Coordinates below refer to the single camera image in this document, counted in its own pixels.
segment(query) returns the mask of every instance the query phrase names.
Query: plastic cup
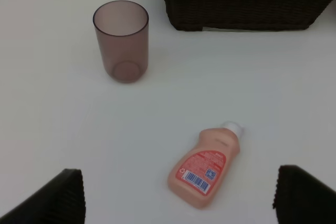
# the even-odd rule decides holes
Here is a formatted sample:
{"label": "plastic cup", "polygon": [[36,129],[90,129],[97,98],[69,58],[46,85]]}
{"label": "plastic cup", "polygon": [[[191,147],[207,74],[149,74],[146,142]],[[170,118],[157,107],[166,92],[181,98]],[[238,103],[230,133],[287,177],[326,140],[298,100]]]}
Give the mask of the plastic cup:
{"label": "plastic cup", "polygon": [[131,1],[113,1],[93,15],[97,40],[107,74],[135,82],[148,67],[148,23],[145,8]]}

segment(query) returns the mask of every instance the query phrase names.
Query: white table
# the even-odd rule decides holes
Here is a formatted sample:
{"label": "white table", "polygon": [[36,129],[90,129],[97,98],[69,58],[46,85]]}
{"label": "white table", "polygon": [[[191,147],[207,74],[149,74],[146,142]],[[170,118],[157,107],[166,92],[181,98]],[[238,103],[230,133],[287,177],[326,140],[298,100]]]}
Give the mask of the white table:
{"label": "white table", "polygon": [[[150,65],[105,74],[93,12],[112,0],[0,0],[0,216],[63,168],[83,171],[86,223],[267,223],[278,168],[336,188],[336,4],[306,31],[176,31],[150,14]],[[166,177],[199,131],[246,126],[213,204],[196,210]]]}

